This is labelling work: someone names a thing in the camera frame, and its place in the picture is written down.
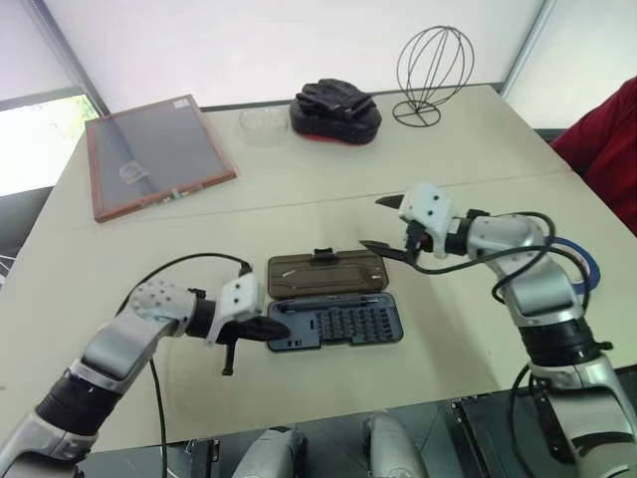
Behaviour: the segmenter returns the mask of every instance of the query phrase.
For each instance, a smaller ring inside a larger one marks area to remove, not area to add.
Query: brown case lid
[[[366,249],[315,249],[268,261],[268,292],[274,299],[379,292],[388,283],[382,258]]]

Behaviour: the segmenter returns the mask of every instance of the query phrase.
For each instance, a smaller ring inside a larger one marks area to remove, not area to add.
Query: white wall
[[[21,0],[0,0],[0,102],[71,87]]]
[[[569,127],[635,75],[636,0],[557,0],[507,100],[532,127]]]
[[[48,0],[112,111],[192,93],[200,106],[291,98],[319,78],[395,89],[404,43],[437,24],[505,77],[539,0]]]

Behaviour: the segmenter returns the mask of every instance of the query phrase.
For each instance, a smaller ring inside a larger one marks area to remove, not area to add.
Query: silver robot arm
[[[525,246],[543,246],[539,226],[526,215],[456,216],[451,201],[421,183],[399,196],[377,201],[399,209],[407,222],[405,251],[361,241],[377,254],[416,264],[421,251],[471,259]],[[533,260],[536,250],[504,255],[486,264],[498,279]],[[552,456],[574,463],[582,478],[637,477],[637,416],[606,354],[584,319],[584,311],[562,268],[544,255],[503,285],[502,297],[541,385],[535,397],[540,425]]]
[[[363,424],[369,478],[429,478],[420,450],[400,420],[380,411]]]
[[[232,474],[232,478],[302,477],[308,439],[297,428],[275,426],[257,438]]]
[[[225,344],[231,359],[239,338],[289,333],[260,317],[264,295],[253,273],[225,284],[216,303],[201,292],[154,279],[137,286],[121,313],[102,327],[0,446],[0,478],[75,476],[75,465],[91,451],[100,426],[160,339],[185,334],[204,339],[208,346]],[[231,372],[226,364],[224,374]]]

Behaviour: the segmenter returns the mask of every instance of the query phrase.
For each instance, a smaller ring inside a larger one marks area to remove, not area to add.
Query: wooden picture frame
[[[103,179],[101,176],[101,165],[100,165],[100,157],[99,157],[100,152],[98,151],[97,141],[96,141],[97,128],[100,127],[100,124],[104,121],[131,115],[140,111],[153,109],[159,106],[164,106],[166,104],[173,104],[177,108],[176,105],[178,104],[178,102],[184,102],[184,101],[187,102],[188,106],[195,109],[198,123],[203,129],[212,150],[216,154],[216,158],[223,165],[222,171],[207,177],[202,177],[201,179],[197,179],[191,182],[177,184],[174,187],[169,187],[152,194],[143,195],[139,199],[128,201],[124,204],[121,204],[115,207],[110,207],[106,205],[104,201],[104,194],[103,194],[103,183],[102,183]],[[116,113],[108,117],[91,119],[87,121],[86,132],[87,132],[87,145],[89,149],[91,197],[93,202],[95,220],[99,223],[106,222],[111,219],[115,219],[117,217],[123,216],[125,214],[129,214],[131,212],[137,211],[146,206],[167,201],[167,200],[170,200],[171,198],[182,197],[192,192],[195,192],[197,190],[210,187],[215,184],[219,184],[221,182],[225,182],[230,179],[236,178],[237,177],[236,171],[233,169],[230,162],[227,160],[227,158],[223,155],[223,153],[215,144],[214,139],[215,139],[215,136],[218,137],[217,132],[211,129],[213,129],[212,126],[206,125],[203,118],[203,114],[199,110],[197,104],[195,103],[191,95],[177,97],[170,100],[154,103],[151,105],[134,108],[132,110]]]

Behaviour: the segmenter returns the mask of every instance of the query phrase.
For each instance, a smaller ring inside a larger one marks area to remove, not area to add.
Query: wire sphere
[[[407,100],[394,106],[394,118],[413,127],[436,124],[438,107],[467,85],[474,65],[474,46],[457,28],[438,25],[414,35],[396,63],[396,80]]]

